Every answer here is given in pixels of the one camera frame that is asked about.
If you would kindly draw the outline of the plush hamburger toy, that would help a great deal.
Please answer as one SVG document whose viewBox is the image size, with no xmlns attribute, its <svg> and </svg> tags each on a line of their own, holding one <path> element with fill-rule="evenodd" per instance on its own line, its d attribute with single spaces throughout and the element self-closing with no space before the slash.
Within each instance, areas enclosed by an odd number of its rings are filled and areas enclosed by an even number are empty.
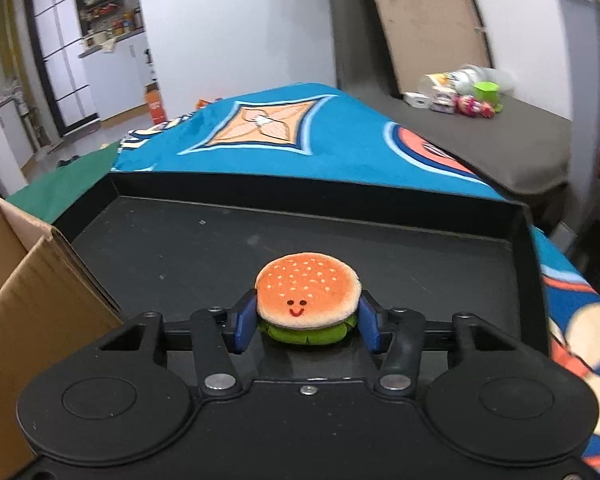
<svg viewBox="0 0 600 480">
<path fill-rule="evenodd" d="M 362 284 L 347 263 L 299 252 L 267 263 L 254 282 L 259 328 L 284 344 L 328 346 L 358 324 Z"/>
</svg>

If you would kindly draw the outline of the blue patterned blanket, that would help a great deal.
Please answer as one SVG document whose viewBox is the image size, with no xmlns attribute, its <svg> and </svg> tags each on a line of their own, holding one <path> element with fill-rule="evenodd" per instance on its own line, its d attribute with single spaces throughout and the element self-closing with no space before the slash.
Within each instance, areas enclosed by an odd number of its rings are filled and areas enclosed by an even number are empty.
<svg viewBox="0 0 600 480">
<path fill-rule="evenodd" d="M 422 134 L 324 84 L 232 96 L 132 130 L 112 169 L 270 174 L 501 196 Z M 540 230 L 533 236 L 553 358 L 582 378 L 600 404 L 600 295 Z M 600 418 L 584 458 L 600 473 Z"/>
</svg>

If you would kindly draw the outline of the brown framed board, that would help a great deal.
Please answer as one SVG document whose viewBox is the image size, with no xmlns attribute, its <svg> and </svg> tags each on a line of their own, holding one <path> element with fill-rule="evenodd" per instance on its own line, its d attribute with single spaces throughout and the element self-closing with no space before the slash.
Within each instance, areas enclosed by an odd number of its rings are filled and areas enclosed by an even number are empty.
<svg viewBox="0 0 600 480">
<path fill-rule="evenodd" d="M 414 91 L 426 74 L 492 65 L 476 0 L 374 1 L 400 92 Z"/>
</svg>

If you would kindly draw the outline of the white kitchen cabinet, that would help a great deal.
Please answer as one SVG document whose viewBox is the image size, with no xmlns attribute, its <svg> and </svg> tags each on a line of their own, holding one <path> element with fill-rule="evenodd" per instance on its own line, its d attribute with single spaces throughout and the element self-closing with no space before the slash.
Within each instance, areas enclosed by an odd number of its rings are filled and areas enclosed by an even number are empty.
<svg viewBox="0 0 600 480">
<path fill-rule="evenodd" d="M 130 32 L 116 42 L 111 52 L 91 48 L 80 55 L 100 119 L 110 119 L 146 104 L 146 86 L 152 83 L 145 53 L 148 48 L 144 32 Z"/>
</svg>

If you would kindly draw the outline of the grey bench cushion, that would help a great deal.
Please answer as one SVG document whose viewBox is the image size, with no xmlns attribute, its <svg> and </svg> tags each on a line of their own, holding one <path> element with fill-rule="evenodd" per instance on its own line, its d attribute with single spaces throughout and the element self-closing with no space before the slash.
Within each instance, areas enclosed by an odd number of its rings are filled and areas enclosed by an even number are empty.
<svg viewBox="0 0 600 480">
<path fill-rule="evenodd" d="M 571 122 L 506 96 L 490 119 L 419 110 L 370 84 L 350 96 L 460 159 L 515 195 L 544 195 L 568 185 Z"/>
</svg>

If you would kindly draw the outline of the orange carton box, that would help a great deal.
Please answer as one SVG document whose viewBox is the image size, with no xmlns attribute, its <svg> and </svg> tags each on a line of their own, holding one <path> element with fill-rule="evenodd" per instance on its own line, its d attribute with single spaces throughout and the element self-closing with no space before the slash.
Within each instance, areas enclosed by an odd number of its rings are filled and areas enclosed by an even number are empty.
<svg viewBox="0 0 600 480">
<path fill-rule="evenodd" d="M 160 90 L 156 82 L 152 82 L 145 87 L 145 102 L 148 106 L 151 120 L 155 125 L 166 122 L 166 111 L 163 108 Z"/>
</svg>

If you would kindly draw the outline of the green plastic cup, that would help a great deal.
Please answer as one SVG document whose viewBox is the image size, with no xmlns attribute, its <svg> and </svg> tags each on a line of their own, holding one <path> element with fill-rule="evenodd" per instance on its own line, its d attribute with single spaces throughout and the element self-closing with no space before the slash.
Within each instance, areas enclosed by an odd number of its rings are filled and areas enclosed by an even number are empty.
<svg viewBox="0 0 600 480">
<path fill-rule="evenodd" d="M 495 113 L 499 113 L 503 104 L 500 97 L 500 86 L 493 81 L 478 81 L 474 83 L 474 93 L 478 101 L 489 103 Z"/>
</svg>

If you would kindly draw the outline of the white plastic bottle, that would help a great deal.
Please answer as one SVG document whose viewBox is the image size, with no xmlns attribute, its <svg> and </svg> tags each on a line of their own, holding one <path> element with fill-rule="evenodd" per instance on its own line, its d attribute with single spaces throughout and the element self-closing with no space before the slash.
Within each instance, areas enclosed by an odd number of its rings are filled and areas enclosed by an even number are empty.
<svg viewBox="0 0 600 480">
<path fill-rule="evenodd" d="M 458 70 L 436 74 L 427 74 L 420 78 L 417 91 L 430 98 L 434 95 L 435 88 L 450 88 L 459 96 L 475 94 L 475 84 L 486 78 L 486 72 L 480 66 L 466 64 Z"/>
</svg>

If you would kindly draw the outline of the brown cardboard box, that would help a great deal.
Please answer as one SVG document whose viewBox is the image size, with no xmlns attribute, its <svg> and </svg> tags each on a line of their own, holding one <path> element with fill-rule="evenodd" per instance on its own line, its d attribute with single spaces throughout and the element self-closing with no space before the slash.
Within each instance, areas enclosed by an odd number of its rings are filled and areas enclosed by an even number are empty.
<svg viewBox="0 0 600 480">
<path fill-rule="evenodd" d="M 16 416 L 22 389 L 121 323 L 61 232 L 0 198 L 0 479 L 32 460 Z"/>
</svg>

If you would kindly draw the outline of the green cloth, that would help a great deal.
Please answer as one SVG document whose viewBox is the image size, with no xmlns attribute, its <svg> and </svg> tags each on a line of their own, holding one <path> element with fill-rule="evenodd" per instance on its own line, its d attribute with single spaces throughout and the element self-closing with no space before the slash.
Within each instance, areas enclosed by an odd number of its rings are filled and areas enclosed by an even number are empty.
<svg viewBox="0 0 600 480">
<path fill-rule="evenodd" d="M 110 173 L 120 142 L 88 153 L 39 177 L 7 201 L 46 223 L 54 223 L 74 202 Z"/>
</svg>

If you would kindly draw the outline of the black framed glass door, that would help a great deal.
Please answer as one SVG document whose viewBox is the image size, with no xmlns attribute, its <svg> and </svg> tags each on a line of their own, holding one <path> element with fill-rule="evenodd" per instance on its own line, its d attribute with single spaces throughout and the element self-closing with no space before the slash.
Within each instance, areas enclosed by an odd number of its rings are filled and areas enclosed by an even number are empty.
<svg viewBox="0 0 600 480">
<path fill-rule="evenodd" d="M 23 0 L 44 98 L 60 136 L 97 119 L 83 60 L 76 0 Z"/>
</svg>

